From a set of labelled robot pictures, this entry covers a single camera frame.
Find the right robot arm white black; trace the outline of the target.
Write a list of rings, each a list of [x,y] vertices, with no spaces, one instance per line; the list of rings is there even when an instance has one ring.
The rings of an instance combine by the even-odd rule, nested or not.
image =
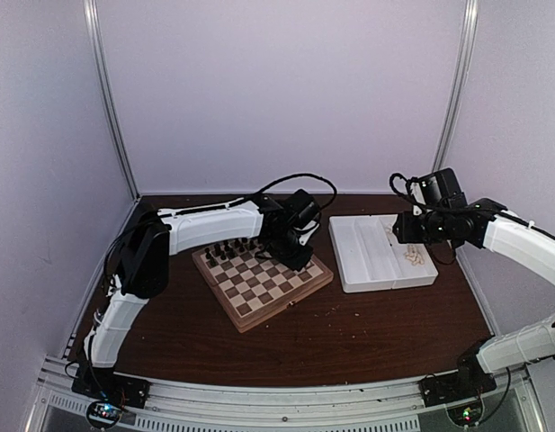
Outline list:
[[[417,202],[397,216],[392,232],[401,244],[448,241],[453,248],[471,244],[486,250],[491,258],[471,256],[470,266],[479,281],[490,284],[488,298],[497,302],[509,294],[531,299],[524,291],[528,283],[555,288],[555,237],[490,199]],[[512,322],[505,334],[483,339],[459,357],[450,380],[456,396],[471,396],[495,372],[555,357],[555,312],[530,324]]]

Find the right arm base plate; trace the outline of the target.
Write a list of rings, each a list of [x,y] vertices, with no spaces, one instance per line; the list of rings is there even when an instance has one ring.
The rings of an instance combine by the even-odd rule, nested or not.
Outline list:
[[[418,384],[426,407],[477,399],[483,393],[492,392],[497,388],[495,380],[489,375],[467,382],[462,380],[459,372],[429,374]]]

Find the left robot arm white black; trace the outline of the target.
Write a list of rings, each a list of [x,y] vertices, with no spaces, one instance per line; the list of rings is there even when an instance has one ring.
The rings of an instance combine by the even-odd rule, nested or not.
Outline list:
[[[269,257],[300,270],[312,257],[309,239],[319,226],[321,208],[299,189],[285,199],[253,193],[228,202],[184,209],[139,208],[118,239],[117,263],[106,276],[107,302],[94,315],[84,340],[88,367],[85,387],[100,400],[119,390],[107,370],[148,301],[169,282],[169,259],[187,249],[232,239],[258,239]]]

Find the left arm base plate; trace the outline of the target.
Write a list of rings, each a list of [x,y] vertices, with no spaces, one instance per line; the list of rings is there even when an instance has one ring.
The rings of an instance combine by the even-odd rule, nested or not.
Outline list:
[[[144,409],[150,383],[147,380],[114,374],[100,389],[94,378],[76,378],[71,386],[74,393],[99,401],[109,401],[114,406]]]

